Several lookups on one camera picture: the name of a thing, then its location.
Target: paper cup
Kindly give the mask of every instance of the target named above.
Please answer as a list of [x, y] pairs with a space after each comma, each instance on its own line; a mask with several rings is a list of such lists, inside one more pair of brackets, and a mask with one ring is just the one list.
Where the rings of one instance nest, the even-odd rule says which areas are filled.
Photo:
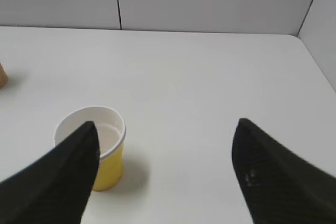
[[8, 76], [0, 63], [0, 88], [4, 87], [8, 81]]
[[114, 186], [122, 175], [123, 141], [126, 125], [118, 111], [102, 106], [77, 110], [57, 126], [55, 145], [62, 142], [86, 121], [96, 125], [100, 145], [100, 166], [93, 185], [94, 191], [104, 191]]

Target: table surface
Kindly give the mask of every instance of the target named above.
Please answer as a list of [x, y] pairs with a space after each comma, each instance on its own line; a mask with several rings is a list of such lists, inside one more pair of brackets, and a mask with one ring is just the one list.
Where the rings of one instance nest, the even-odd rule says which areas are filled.
[[336, 96], [287, 35], [0, 28], [0, 179], [52, 148], [73, 110], [124, 116], [124, 175], [90, 223], [252, 223], [231, 162], [239, 118], [336, 175]]

